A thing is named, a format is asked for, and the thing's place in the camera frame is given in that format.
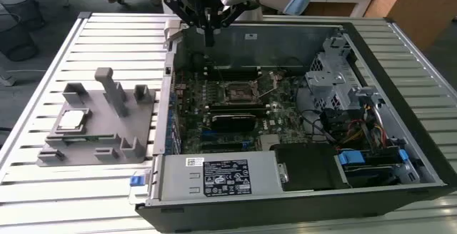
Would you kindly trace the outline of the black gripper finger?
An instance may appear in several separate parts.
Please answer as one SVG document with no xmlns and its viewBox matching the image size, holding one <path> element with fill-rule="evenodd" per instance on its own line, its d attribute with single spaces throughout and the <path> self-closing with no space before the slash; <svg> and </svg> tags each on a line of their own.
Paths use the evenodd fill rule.
<svg viewBox="0 0 457 234">
<path fill-rule="evenodd" d="M 232 22 L 251 9 L 251 2 L 243 2 L 232 5 L 222 11 L 222 7 L 212 7 L 208 16 L 208 46 L 215 46 L 215 31 L 230 27 Z"/>
<path fill-rule="evenodd" d="M 190 7 L 182 0 L 164 0 L 166 5 L 180 19 L 191 26 L 200 29 L 204 35 L 204 45 L 212 46 L 212 29 L 211 23 L 206 16 L 206 8 L 196 0 L 194 7 Z"/>
</svg>

